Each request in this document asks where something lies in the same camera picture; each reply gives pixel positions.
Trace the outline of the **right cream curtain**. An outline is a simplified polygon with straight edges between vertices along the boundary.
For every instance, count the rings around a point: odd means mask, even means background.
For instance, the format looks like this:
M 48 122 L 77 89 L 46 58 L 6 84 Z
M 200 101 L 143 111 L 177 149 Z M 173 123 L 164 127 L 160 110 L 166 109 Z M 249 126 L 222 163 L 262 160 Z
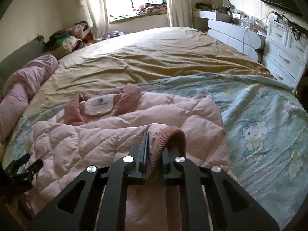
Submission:
M 192 27 L 191 0 L 167 0 L 168 20 L 171 27 Z

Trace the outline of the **white drawer dresser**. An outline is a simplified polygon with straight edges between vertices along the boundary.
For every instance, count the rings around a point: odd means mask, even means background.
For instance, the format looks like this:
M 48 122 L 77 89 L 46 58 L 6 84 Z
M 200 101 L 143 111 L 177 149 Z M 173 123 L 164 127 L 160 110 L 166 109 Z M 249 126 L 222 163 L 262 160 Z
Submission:
M 293 92 L 307 70 L 307 37 L 292 28 L 270 20 L 265 39 L 262 65 Z

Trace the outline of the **pile of clothes by headboard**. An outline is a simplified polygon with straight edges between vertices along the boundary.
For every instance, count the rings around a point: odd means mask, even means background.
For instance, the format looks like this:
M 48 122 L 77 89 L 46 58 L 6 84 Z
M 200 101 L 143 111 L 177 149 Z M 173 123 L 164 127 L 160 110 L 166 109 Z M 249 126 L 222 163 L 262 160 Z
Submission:
M 88 23 L 81 21 L 69 29 L 53 33 L 45 44 L 44 50 L 56 59 L 61 59 L 93 43 L 95 40 Z

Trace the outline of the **grey padded headboard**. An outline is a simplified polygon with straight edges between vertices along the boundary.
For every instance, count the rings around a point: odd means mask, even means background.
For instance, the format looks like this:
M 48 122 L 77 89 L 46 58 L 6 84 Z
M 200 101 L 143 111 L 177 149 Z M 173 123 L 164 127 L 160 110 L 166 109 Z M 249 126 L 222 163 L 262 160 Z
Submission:
M 44 36 L 37 35 L 33 40 L 21 46 L 1 61 L 1 92 L 8 78 L 28 62 L 45 53 Z

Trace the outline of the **light blue cartoon blanket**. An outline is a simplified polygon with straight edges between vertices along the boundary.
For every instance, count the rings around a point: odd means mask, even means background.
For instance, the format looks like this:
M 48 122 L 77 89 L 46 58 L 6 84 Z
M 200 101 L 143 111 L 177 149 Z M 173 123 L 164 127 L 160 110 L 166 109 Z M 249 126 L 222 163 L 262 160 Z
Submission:
M 280 229 L 291 222 L 307 195 L 307 111 L 288 86 L 258 75 L 212 73 L 137 86 L 151 93 L 211 98 L 220 110 L 227 134 L 228 174 L 275 219 Z M 99 95 L 77 94 L 90 99 L 124 87 Z M 21 118 L 5 146 L 3 165 L 30 153 L 28 139 L 33 125 L 56 116 L 66 104 Z

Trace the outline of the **tan bed sheet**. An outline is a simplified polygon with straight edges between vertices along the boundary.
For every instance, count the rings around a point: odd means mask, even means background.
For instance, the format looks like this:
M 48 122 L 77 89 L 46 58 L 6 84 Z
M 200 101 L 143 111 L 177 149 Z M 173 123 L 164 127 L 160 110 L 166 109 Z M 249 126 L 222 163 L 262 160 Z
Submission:
M 270 77 L 258 62 L 199 30 L 154 28 L 104 40 L 60 59 L 24 115 L 64 104 L 77 93 L 207 72 Z

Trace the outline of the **white vanity desk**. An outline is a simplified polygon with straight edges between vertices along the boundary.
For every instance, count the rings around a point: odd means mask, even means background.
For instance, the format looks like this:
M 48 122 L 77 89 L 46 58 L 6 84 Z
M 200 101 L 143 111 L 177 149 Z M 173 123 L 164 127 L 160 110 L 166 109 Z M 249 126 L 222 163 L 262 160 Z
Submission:
M 193 17 L 206 19 L 208 35 L 261 62 L 265 37 L 242 26 L 231 23 L 231 16 L 218 12 L 194 10 Z

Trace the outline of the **pink rolled duvet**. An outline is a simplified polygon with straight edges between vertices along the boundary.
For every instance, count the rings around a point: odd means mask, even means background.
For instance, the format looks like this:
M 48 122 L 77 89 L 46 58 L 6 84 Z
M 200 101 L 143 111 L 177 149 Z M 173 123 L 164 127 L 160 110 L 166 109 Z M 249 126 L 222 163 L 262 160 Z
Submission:
M 8 78 L 1 94 L 1 142 L 10 135 L 31 99 L 58 65 L 53 55 L 41 55 Z

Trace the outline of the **left cream curtain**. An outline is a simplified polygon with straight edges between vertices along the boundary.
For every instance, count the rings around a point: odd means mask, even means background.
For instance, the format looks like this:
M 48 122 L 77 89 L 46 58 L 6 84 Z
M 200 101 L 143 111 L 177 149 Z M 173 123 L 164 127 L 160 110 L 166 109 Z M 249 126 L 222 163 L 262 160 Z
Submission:
M 95 39 L 102 39 L 109 33 L 109 19 L 106 0 L 80 0 L 88 24 Z

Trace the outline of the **clothes on window sill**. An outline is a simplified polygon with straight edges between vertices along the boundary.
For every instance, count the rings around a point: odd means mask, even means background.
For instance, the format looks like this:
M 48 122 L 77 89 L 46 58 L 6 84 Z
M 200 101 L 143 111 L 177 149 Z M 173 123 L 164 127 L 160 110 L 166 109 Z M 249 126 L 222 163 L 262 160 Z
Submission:
M 133 12 L 137 15 L 141 14 L 166 14 L 168 11 L 167 4 L 161 3 L 144 3 L 137 8 L 133 9 Z

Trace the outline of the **pink quilted down coat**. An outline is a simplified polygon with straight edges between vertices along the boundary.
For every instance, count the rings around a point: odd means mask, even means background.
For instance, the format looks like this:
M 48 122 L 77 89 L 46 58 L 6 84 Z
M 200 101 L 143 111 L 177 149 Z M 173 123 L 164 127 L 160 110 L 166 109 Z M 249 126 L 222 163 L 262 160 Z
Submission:
M 29 135 L 31 161 L 43 167 L 26 193 L 38 214 L 88 166 L 110 166 L 149 134 L 148 175 L 143 187 L 130 186 L 126 230 L 180 230 L 176 188 L 162 182 L 161 155 L 168 144 L 202 167 L 230 172 L 227 134 L 220 110 L 209 97 L 186 98 L 145 92 L 128 84 L 86 99 L 77 94 L 64 110 L 36 122 Z

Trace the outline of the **cream curtain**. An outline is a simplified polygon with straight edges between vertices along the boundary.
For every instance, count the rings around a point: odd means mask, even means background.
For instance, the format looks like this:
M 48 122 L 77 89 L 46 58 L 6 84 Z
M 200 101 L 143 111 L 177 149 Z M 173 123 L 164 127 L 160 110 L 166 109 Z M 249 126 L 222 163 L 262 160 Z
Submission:
M 80 0 L 88 24 L 95 39 L 102 39 L 109 33 L 109 19 L 106 0 Z
M 171 27 L 192 27 L 191 0 L 167 0 L 168 20 Z

